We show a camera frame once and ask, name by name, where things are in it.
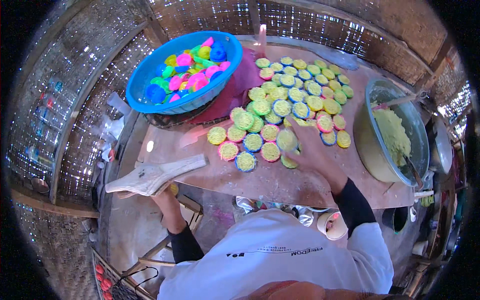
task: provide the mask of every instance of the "wooden board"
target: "wooden board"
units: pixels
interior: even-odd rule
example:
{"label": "wooden board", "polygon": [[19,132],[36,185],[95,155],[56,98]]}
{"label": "wooden board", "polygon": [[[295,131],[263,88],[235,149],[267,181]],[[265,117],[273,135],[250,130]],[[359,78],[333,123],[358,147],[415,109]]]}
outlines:
{"label": "wooden board", "polygon": [[[306,62],[313,62],[319,57],[309,51],[300,49],[267,46],[267,56],[272,61],[288,55],[293,59],[301,58]],[[324,150],[336,161],[346,174],[355,182],[357,187],[367,198],[372,208],[387,208],[413,205],[413,190],[400,183],[395,184],[384,194],[391,185],[373,178],[365,169],[355,148],[353,140],[353,120],[357,110],[365,99],[365,86],[372,78],[381,75],[367,67],[361,66],[356,71],[342,71],[351,81],[355,96],[343,106],[343,113],[347,121],[346,131],[352,138],[348,149],[337,145],[325,147]],[[266,200],[280,203],[308,205],[315,207],[335,208],[330,193],[330,187],[321,176],[312,176],[299,169],[287,169],[281,162],[266,162],[259,154],[257,167],[250,173],[243,173],[235,168],[233,162],[222,161],[218,157],[217,146],[210,144],[206,136],[185,148],[179,149],[180,137],[191,129],[191,125],[181,125],[171,130],[162,130],[150,126],[145,136],[138,161],[147,163],[165,163],[204,153],[210,165],[176,177],[175,180],[204,189],[243,196],[255,200]],[[146,151],[146,145],[153,141],[151,152]]]}

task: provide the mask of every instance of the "white cloth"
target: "white cloth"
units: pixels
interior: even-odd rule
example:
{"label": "white cloth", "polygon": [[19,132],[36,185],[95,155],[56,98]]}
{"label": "white cloth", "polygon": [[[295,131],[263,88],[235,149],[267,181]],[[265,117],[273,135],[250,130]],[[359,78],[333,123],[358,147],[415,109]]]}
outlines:
{"label": "white cloth", "polygon": [[347,248],[278,209],[246,215],[201,260],[173,267],[158,300],[235,299],[273,281],[388,293],[393,266],[378,223],[353,230]]}

